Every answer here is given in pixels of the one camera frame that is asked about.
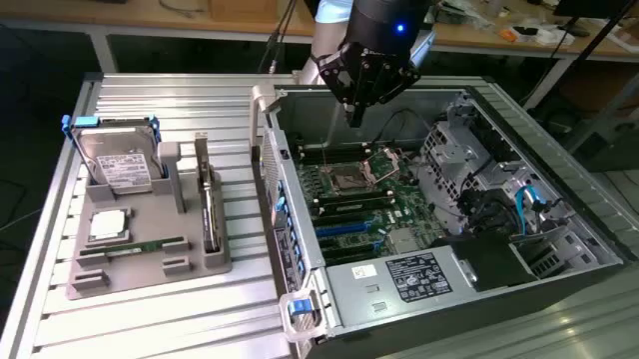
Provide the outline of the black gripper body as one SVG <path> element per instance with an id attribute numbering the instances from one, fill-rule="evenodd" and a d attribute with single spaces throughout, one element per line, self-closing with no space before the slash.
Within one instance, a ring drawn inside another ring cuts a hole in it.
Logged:
<path id="1" fill-rule="evenodd" d="M 409 59 L 432 1 L 354 0 L 342 44 Z"/>

